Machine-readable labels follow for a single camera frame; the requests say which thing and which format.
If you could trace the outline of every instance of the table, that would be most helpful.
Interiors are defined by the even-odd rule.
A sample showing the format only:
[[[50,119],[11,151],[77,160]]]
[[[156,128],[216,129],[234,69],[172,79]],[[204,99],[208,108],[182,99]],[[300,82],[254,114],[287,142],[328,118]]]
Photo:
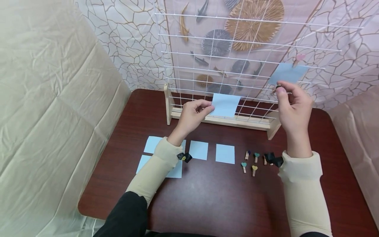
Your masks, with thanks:
[[[162,91],[137,89],[112,133],[79,201],[86,216],[105,219],[133,179],[148,136],[168,136],[177,124],[166,125]],[[313,109],[309,125],[312,149],[319,152],[321,184],[332,230],[338,236],[378,236],[373,218],[330,117]],[[256,177],[240,165],[247,150],[277,156],[286,148],[279,129],[272,141],[264,131],[201,124],[187,137],[209,143],[208,160],[183,163],[181,179],[165,179],[150,207],[148,229],[219,237],[290,236],[283,186],[278,168],[258,163]],[[235,146],[235,165],[215,162],[216,144]],[[251,167],[254,159],[247,162]]]

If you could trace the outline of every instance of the blue square paper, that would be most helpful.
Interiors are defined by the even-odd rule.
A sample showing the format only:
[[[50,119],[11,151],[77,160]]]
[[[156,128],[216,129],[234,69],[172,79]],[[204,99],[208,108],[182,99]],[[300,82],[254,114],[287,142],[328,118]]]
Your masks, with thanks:
[[[191,141],[189,153],[193,159],[207,160],[208,143],[202,141]]]
[[[215,107],[215,110],[210,115],[234,117],[240,99],[240,96],[214,93],[212,105]]]
[[[271,85],[276,85],[277,81],[296,83],[307,71],[308,68],[302,65],[292,67],[292,63],[280,63],[268,83]]]
[[[235,164],[234,146],[216,144],[216,162]]]
[[[162,140],[162,137],[149,136],[143,152],[154,154],[155,147],[158,145],[160,140]],[[186,149],[186,140],[182,142],[182,147],[183,150]]]
[[[178,179],[180,179],[182,177],[182,166],[183,166],[183,161],[180,160],[176,164],[175,168],[167,174],[166,178],[178,178]]]
[[[148,160],[150,160],[151,156],[149,155],[142,155],[141,160],[139,161],[138,168],[136,171],[136,174],[140,171],[140,169],[147,163]],[[182,167],[183,167],[183,162],[180,160],[175,168],[171,170],[166,178],[181,178],[182,177]]]

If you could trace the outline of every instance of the beige fabric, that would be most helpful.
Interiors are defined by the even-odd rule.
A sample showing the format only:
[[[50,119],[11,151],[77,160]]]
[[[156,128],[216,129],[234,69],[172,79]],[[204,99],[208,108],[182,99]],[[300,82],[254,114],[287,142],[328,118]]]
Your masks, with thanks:
[[[149,205],[166,175],[178,163],[176,155],[181,152],[182,147],[173,146],[166,137],[163,138],[155,148],[154,155],[136,174],[126,191],[143,196]],[[323,171],[319,154],[313,152],[310,158],[298,159],[289,157],[284,151],[283,159],[279,176],[284,183],[292,237],[312,231],[331,237],[329,213],[320,184]]]
[[[167,174],[175,168],[179,161],[177,154],[182,153],[183,148],[174,146],[164,137],[155,148],[154,155],[136,174],[130,182],[126,192],[132,191],[144,196],[147,206],[150,205],[157,189],[166,178]]]
[[[329,114],[379,228],[379,86]]]
[[[77,236],[130,91],[73,2],[5,0],[0,16],[0,236]]]
[[[332,236],[329,212],[326,206],[320,177],[323,174],[320,155],[313,152],[310,158],[291,158],[286,151],[279,176],[284,183],[284,196],[291,236],[308,232]]]

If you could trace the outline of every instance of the right hand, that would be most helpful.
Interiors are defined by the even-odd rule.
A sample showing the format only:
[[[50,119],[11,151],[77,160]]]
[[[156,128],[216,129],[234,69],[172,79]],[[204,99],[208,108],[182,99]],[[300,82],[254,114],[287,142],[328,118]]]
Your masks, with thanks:
[[[298,85],[279,81],[282,87],[275,91],[278,97],[279,120],[284,130],[292,135],[308,133],[313,100]]]
[[[282,87],[275,92],[279,102],[279,120],[287,133],[287,154],[293,158],[311,157],[308,123],[313,100],[298,85],[283,81],[278,84]]]

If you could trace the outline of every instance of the wooden base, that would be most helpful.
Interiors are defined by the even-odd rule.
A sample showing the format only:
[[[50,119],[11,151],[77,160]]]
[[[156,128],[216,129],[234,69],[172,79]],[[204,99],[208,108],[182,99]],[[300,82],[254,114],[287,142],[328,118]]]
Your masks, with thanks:
[[[174,107],[174,99],[172,98],[171,91],[167,85],[164,86],[164,95],[166,97],[166,116],[167,116],[167,125],[170,125],[171,119],[179,119],[182,114],[181,108]],[[208,115],[205,117],[203,122],[211,123],[211,124],[219,124],[226,125],[232,127],[242,127],[246,129],[256,129],[267,131],[267,137],[271,140],[278,129],[281,126],[279,121],[279,113],[278,111],[272,111],[267,114],[267,118],[255,118],[255,117],[247,117],[247,116],[234,116],[233,118],[222,118]]]

